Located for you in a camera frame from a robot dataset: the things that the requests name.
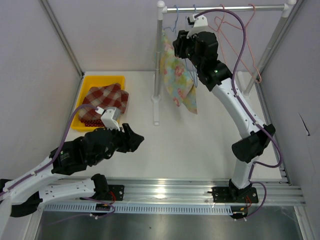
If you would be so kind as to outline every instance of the red checkered fabric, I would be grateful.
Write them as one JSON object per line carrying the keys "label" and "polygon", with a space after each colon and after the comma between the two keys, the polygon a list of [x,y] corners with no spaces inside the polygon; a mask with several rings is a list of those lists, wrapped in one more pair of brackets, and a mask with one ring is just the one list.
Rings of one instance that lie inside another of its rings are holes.
{"label": "red checkered fabric", "polygon": [[[82,104],[91,104],[95,107],[107,109],[108,107],[117,107],[124,114],[127,108],[129,93],[121,90],[120,84],[109,86],[91,87],[86,94]],[[92,108],[84,107],[78,112],[79,120],[85,123],[86,127],[103,127],[100,120],[101,115]]]}

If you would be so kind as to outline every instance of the folded cloth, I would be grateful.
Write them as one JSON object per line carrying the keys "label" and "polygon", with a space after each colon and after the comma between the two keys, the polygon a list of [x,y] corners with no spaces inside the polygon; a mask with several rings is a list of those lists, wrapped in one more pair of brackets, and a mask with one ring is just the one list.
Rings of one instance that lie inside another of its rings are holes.
{"label": "folded cloth", "polygon": [[[95,107],[107,109],[108,107],[117,107],[124,114],[127,108],[129,93],[121,90],[120,84],[109,86],[91,87],[86,94],[82,104],[91,104]],[[100,120],[101,115],[94,109],[84,107],[79,110],[78,118],[86,127],[103,127]]]}
{"label": "folded cloth", "polygon": [[185,65],[176,58],[174,47],[166,36],[165,31],[162,31],[162,45],[160,71],[166,90],[178,107],[184,104],[190,112],[197,114],[194,81],[186,70]]}

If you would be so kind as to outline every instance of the white wall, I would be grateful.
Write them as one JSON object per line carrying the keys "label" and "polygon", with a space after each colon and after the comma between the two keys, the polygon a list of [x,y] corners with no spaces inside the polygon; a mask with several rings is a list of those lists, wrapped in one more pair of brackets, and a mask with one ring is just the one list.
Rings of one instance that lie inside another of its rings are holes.
{"label": "white wall", "polygon": [[[246,6],[249,3],[283,4],[286,0],[175,0],[165,1],[168,7]],[[157,0],[49,0],[50,5],[68,39],[74,54],[85,71],[121,71],[121,70],[153,70],[155,37],[157,28]],[[252,12],[237,12],[246,23]],[[215,16],[222,13],[207,14],[209,24],[214,26]],[[166,14],[163,26],[173,26],[175,13]],[[185,16],[179,14],[178,30],[185,29]],[[257,62],[274,31],[281,12],[259,11],[247,28],[248,39]],[[238,24],[232,16],[225,20]],[[230,26],[222,30],[239,52],[242,45],[242,33]],[[222,37],[227,63],[232,69],[236,55]],[[252,60],[248,49],[243,59],[248,66]]]}
{"label": "white wall", "polygon": [[[0,178],[16,178],[59,144],[79,83],[37,0],[0,1]],[[3,240],[23,237],[12,218]]]}
{"label": "white wall", "polygon": [[316,239],[320,239],[319,8],[318,0],[306,1],[262,75],[285,166],[292,183],[302,187]]}

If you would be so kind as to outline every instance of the yellow plastic basket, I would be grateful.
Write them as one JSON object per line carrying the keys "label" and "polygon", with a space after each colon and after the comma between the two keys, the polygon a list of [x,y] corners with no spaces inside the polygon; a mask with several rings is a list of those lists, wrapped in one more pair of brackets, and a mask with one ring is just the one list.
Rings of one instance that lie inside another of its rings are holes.
{"label": "yellow plastic basket", "polygon": [[[121,89],[125,89],[125,76],[86,76],[83,80],[82,88],[79,93],[78,101],[76,103],[76,108],[79,107],[90,88],[92,87],[104,87],[111,84],[120,84]],[[77,130],[79,132],[91,132],[95,130],[97,127],[93,126],[85,126],[84,123],[80,122],[78,113],[75,115],[71,128]]]}

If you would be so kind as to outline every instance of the slit in wall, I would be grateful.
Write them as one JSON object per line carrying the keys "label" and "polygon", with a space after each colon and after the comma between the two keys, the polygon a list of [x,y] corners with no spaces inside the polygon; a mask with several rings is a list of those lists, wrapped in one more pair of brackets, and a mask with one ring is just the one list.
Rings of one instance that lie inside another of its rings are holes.
{"label": "slit in wall", "polygon": [[307,136],[310,136],[310,132],[309,132],[309,130],[308,130],[308,128],[307,128],[307,126],[306,126],[306,124],[305,124],[305,121],[303,120],[303,118],[302,118],[302,116],[301,116],[300,112],[298,112],[298,114],[299,114],[299,116],[300,116],[300,118],[301,118],[301,121],[302,121],[302,123],[303,123],[303,126],[304,126],[304,128],[305,128],[306,135],[307,135]]}

